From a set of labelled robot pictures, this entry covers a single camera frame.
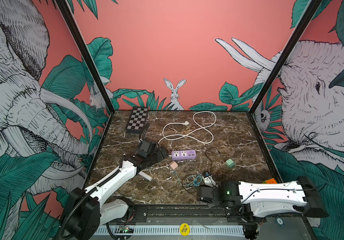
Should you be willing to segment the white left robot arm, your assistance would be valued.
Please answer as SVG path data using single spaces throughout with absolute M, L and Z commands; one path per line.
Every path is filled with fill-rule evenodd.
M 85 189 L 71 191 L 61 216 L 56 240 L 88 240 L 98 228 L 112 220 L 130 217 L 132 202 L 126 198 L 107 203 L 108 198 L 142 170 L 168 158 L 169 152 L 159 143 L 145 138 L 133 153 L 123 155 L 119 165 L 108 175 Z

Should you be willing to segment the pink USB charger cube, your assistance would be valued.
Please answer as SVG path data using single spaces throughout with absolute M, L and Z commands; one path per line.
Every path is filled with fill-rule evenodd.
M 177 164 L 175 161 L 172 161 L 172 162 L 170 163 L 170 168 L 171 168 L 172 170 L 175 170 L 175 169 L 178 168 L 178 164 Z

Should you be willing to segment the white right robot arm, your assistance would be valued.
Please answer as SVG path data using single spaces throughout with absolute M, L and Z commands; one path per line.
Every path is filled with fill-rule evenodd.
M 296 213 L 310 218 L 327 218 L 329 213 L 310 178 L 281 184 L 222 182 L 215 187 L 199 186 L 197 199 L 228 210 L 243 210 L 256 218 Z

